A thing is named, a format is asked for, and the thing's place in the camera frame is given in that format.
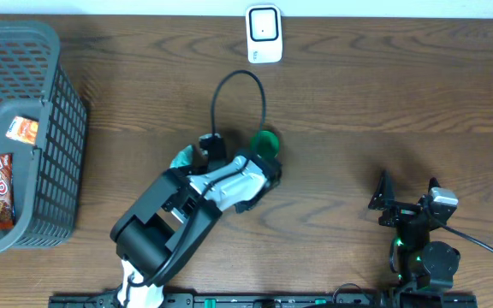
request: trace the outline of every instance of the small robot arm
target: small robot arm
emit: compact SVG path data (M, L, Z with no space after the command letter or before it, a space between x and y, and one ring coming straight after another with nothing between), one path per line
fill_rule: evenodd
M280 182L275 158L242 150L226 164L218 134L201 137L200 148L208 157L205 166L163 172L111 230L124 269L117 298L125 307L159 307L163 285L184 267L222 213L232 205L237 213L252 209ZM181 222L176 231L157 214L160 209Z
M380 225L397 230L391 243L389 263L391 271L398 273L400 285L384 293L380 304L388 307L471 307L471 298L459 302L444 294L454 285L460 252L446 243L430 240L430 231L440 228L438 222L445 224L454 214L458 199L452 191L440 187L435 178L429 181L427 191L416 204L395 201L391 178L384 171L368 205L370 210L383 212L378 219Z

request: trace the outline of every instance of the snack bag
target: snack bag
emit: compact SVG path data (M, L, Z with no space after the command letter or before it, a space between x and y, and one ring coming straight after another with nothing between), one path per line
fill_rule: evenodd
M35 138L38 135L38 126L39 124L34 120L16 116L13 122L10 123L9 130L5 136L12 140L35 145Z
M0 230L14 227L13 163L11 154L0 155Z

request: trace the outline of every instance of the basket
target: basket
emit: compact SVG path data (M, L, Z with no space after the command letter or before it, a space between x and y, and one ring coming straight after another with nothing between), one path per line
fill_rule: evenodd
M13 156L15 207L15 226L0 231L0 252L57 246L74 227L86 108L59 56L47 25L0 21L0 154ZM39 122L35 145L5 137L15 116Z

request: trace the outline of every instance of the power cord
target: power cord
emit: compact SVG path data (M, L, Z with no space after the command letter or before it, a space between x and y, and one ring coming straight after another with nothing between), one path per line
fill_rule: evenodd
M456 234L458 236L460 236L461 238L465 239L465 240L468 240L474 244L477 244L481 247L483 247L484 249L488 250L489 252L492 252L493 253L493 247L489 246L488 244L485 244L484 242L480 241L480 240L477 240L475 238L473 238L472 236L469 236L467 234L464 234L456 229L453 229L447 225L445 225L444 223L440 222L438 219L436 219L432 214L431 214L431 211L430 211L430 205L427 205L425 208L424 208L424 212L425 214L427 214L427 216L433 221L435 222L439 227L445 229L446 231L452 233L452 234Z
M215 111L216 111L216 101L217 101L217 98L218 98L218 94L220 93L220 90L222 89L222 86L229 80L231 79L233 76L237 75L237 74L246 74L246 75L249 75L250 77L252 77L254 79L254 81L256 81L256 84L258 85L258 88L260 90L260 96L262 98L262 116L261 116L261 120L260 120L260 125L259 125L259 128L258 128L258 132L256 133L256 139L254 140L254 151L252 152L252 157L257 155L257 151L258 151L258 144L259 144L259 139L260 139L260 133L262 131L262 129L264 128L264 123L265 123L265 113L266 113L266 102L265 102L265 92L264 92L264 87L262 86L262 82L260 81L260 79L258 78L258 76L256 76L255 74L253 74L252 72L250 71L247 71L245 69L240 69L240 70L236 70L234 72L232 72L231 74L227 75L222 81L220 81L220 83L218 84L216 90L214 91L214 96L212 97L212 102L211 102L211 127L212 127L212 137L214 137L216 135L216 116L215 116ZM248 163L250 163L252 157L248 157L245 161L245 163L242 165L241 168L239 168L238 170L236 170L235 172L232 172L230 174L227 174L227 175L223 175L217 179L215 179L214 181L210 182L207 184L207 186L205 187L205 189L203 190L203 192L199 195L199 197L197 198L197 201L201 200L202 198L205 197L205 195L220 181L223 181L223 180L226 180L228 179L229 177L232 177L232 176L235 176L235 175L238 175L240 174L241 172L243 172L245 170L245 168L247 167ZM167 274L167 271L168 271L168 267L175 261L175 259L177 258L178 256L178 252L181 250L181 248L183 247L184 245L184 242L186 241L186 237L187 235L189 234L189 231L190 229L192 228L193 226L193 222L195 221L195 217L197 217L197 213L199 212L199 206L196 206L195 209L193 209L193 213L192 215L189 217L189 219L187 220L186 222L186 226L184 227L184 231L182 232L181 236L180 236L180 239L178 240L178 242L176 243L176 246L175 246L175 249L174 251L172 251L169 255L169 257L165 260L165 262L159 267L159 270L157 271L157 273L155 275L153 275L151 278L147 279L147 280L144 280L143 282L140 282L140 283L134 283L132 281L130 281L128 284L129 286L131 287L145 287L145 286L149 286L151 285L154 281L157 281L159 279L161 279L164 275Z
M128 307L128 303L130 302L130 288L133 287L131 286L131 283L133 282L134 275L131 274L127 277L127 289L125 289L125 300L123 300L123 308Z
M343 289L343 288L345 288L345 287L356 287L356 288L358 288L358 289L359 289L359 291L360 291L363 295L365 295L366 299L368 299L368 303L369 303L369 305L372 305L372 303L374 302L374 300L373 300L373 299L371 299L370 297L368 297L368 295L365 293L365 291L362 289L362 287L359 287L358 285L356 285L356 284L354 284L354 283L352 283L352 282L349 282L349 283L344 283L344 284L342 284L341 286L339 286L339 287L338 287L338 288L334 291L334 294L332 294L332 302L333 302L333 303L338 304L338 303L337 303L337 300L338 300L337 296L338 296L338 294L340 293L340 290L342 290L342 289Z

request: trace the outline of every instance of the wooden table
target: wooden table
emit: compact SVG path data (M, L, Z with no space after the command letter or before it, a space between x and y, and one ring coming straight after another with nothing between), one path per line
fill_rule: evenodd
M396 281L394 229L366 207L383 168L408 202L436 176L460 199L449 224L493 245L493 21L284 18L283 59L251 65L243 18L0 20L53 26L91 109L77 229L55 249L0 254L0 307L43 307L54 293L120 283L111 227L209 132L211 95L238 68L264 82L282 184L255 210L226 212L172 286L315 293ZM259 116L251 80L224 87L217 127L230 147L248 143ZM431 236L461 252L454 290L493 307L493 255L442 230Z

